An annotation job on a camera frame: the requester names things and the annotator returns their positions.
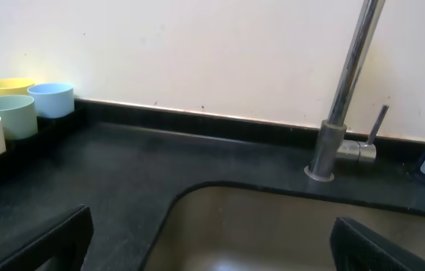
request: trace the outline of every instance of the countertop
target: countertop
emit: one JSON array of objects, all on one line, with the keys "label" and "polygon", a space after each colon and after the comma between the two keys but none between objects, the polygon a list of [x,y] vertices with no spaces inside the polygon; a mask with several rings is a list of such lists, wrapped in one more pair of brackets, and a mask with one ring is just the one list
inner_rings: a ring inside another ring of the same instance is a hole
[{"label": "countertop", "polygon": [[408,166],[340,165],[321,183],[303,171],[312,153],[93,123],[0,187],[0,243],[83,203],[95,227],[84,270],[137,270],[176,195],[214,181],[425,214],[425,185]]}]

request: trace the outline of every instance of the yellow cup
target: yellow cup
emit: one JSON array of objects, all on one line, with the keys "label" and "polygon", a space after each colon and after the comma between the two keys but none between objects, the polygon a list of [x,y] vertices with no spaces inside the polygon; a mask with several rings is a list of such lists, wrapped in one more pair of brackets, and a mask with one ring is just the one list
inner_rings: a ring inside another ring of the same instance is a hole
[{"label": "yellow cup", "polygon": [[0,96],[28,95],[26,90],[34,85],[35,82],[28,78],[0,79]]}]

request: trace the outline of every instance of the sink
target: sink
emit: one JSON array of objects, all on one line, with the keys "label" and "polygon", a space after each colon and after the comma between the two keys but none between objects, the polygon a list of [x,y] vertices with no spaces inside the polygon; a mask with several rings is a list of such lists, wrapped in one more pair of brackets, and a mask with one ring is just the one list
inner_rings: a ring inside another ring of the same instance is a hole
[{"label": "sink", "polygon": [[335,270],[329,237],[347,216],[425,260],[425,218],[232,187],[182,197],[145,271]]}]

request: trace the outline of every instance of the wall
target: wall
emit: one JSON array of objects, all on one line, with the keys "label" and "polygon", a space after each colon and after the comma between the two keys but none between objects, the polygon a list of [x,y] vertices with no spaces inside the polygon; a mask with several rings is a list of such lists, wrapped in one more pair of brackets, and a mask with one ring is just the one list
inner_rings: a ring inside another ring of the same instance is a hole
[{"label": "wall", "polygon": [[[0,1],[0,77],[81,98],[318,127],[361,0]],[[425,140],[425,0],[387,0],[347,115]]]}]

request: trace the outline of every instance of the faucet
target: faucet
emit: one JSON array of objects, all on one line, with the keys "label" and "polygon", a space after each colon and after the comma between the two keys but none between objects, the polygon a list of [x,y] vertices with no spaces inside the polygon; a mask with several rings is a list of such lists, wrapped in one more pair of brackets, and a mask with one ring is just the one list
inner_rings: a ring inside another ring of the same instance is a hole
[{"label": "faucet", "polygon": [[337,158],[372,162],[377,156],[373,141],[387,113],[388,105],[381,109],[366,142],[344,140],[347,131],[344,121],[384,3],[385,0],[363,2],[329,117],[321,123],[313,159],[310,165],[304,168],[305,173],[314,180],[332,181],[335,178],[332,172]]}]

